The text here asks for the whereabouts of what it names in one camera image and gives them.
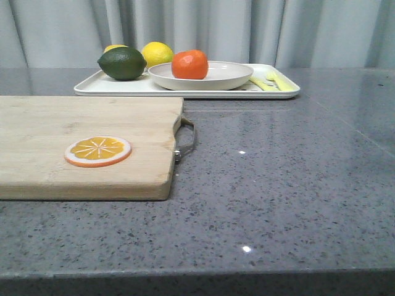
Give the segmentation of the wooden cutting board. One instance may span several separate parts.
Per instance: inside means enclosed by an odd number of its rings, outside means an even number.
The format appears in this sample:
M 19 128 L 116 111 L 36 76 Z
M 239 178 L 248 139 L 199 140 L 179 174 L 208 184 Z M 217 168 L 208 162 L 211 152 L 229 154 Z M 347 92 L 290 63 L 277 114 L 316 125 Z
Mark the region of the wooden cutting board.
M 180 97 L 1 97 L 3 200 L 165 200 Z

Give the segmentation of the yellow lemon behind lime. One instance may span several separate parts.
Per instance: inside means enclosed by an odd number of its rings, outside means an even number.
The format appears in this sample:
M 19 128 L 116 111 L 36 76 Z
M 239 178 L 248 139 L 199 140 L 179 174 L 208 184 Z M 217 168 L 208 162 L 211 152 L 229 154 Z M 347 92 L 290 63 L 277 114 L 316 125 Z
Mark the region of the yellow lemon behind lime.
M 107 46 L 107 47 L 103 50 L 103 53 L 106 53 L 106 52 L 108 52 L 108 51 L 110 51 L 110 50 L 112 50 L 112 49 L 116 49 L 116 48 L 120 48 L 120 47 L 127 47 L 127 46 L 124 45 L 124 44 L 111 44 L 111 45 Z

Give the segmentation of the white rectangular tray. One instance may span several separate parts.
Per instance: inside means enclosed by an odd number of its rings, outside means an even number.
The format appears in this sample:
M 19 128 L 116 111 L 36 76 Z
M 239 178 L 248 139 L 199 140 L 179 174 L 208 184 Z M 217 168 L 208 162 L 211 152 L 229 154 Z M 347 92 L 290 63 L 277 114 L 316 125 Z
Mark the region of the white rectangular tray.
M 293 91 L 263 91 L 249 81 L 254 76 L 270 86 L 278 86 L 266 79 L 275 72 L 294 88 Z M 185 99 L 289 99 L 299 94 L 301 88 L 271 65 L 209 62 L 209 72 L 203 80 L 174 78 L 170 64 L 152 68 L 133 81 L 116 81 L 102 70 L 78 83 L 74 91 L 82 96 L 161 96 Z

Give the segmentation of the yellow lemon front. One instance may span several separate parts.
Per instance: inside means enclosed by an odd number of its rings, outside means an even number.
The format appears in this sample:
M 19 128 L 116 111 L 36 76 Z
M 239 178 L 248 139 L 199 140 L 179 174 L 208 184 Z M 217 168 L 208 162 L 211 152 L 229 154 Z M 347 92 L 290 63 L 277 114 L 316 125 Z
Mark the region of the yellow lemon front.
M 173 60 L 174 53 L 165 43 L 153 41 L 145 45 L 141 53 L 150 68 L 159 64 L 166 64 Z

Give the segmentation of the yellow plastic fork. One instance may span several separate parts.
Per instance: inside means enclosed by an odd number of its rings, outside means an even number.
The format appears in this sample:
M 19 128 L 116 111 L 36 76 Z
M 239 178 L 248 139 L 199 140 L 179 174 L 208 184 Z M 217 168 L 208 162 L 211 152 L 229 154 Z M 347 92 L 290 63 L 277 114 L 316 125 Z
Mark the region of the yellow plastic fork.
M 267 73 L 266 79 L 274 82 L 280 91 L 293 91 L 294 88 L 291 84 L 289 84 L 286 80 L 282 79 L 282 77 L 278 76 L 275 72 Z

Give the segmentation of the orange slice toy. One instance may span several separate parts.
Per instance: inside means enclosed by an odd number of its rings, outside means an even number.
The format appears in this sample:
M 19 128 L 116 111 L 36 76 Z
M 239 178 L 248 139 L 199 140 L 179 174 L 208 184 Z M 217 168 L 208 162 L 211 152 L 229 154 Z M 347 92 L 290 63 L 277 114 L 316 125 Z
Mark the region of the orange slice toy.
M 121 162 L 131 152 L 131 144 L 123 138 L 93 136 L 69 145 L 64 152 L 64 158 L 77 167 L 97 168 Z

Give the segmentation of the grey curtain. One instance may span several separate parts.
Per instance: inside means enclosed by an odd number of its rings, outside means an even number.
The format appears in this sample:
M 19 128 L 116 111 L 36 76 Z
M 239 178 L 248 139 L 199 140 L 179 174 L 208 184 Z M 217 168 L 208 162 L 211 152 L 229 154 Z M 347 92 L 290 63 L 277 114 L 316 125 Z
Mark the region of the grey curtain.
M 108 45 L 151 41 L 279 68 L 393 68 L 394 2 L 1 2 L 3 68 L 90 68 Z

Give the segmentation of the orange toy mandarin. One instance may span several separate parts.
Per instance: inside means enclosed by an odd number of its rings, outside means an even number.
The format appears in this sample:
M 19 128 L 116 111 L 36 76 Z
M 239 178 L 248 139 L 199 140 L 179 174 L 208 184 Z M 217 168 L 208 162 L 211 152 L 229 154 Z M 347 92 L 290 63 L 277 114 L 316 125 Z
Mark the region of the orange toy mandarin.
M 202 80 L 207 76 L 209 63 L 203 51 L 193 49 L 175 54 L 172 74 L 175 78 Z

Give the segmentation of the yellow plastic knife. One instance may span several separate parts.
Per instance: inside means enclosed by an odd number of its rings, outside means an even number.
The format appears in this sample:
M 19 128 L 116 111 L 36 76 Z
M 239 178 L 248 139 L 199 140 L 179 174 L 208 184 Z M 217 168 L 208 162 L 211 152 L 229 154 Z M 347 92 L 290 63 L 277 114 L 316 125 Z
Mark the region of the yellow plastic knife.
M 263 91 L 270 91 L 270 92 L 279 91 L 279 89 L 277 89 L 276 87 L 270 86 L 267 83 L 263 82 L 262 80 L 254 77 L 254 76 L 251 76 L 249 78 L 249 81 L 252 82 L 253 84 L 255 84 L 256 86 L 258 86 Z

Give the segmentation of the dark green lime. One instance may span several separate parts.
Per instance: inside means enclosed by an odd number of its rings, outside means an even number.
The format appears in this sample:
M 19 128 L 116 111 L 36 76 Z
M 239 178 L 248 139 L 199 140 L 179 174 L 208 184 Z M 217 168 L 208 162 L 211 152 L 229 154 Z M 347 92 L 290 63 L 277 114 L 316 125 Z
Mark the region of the dark green lime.
M 147 62 L 137 49 L 116 47 L 103 53 L 98 65 L 107 76 L 119 81 L 130 81 L 143 74 Z

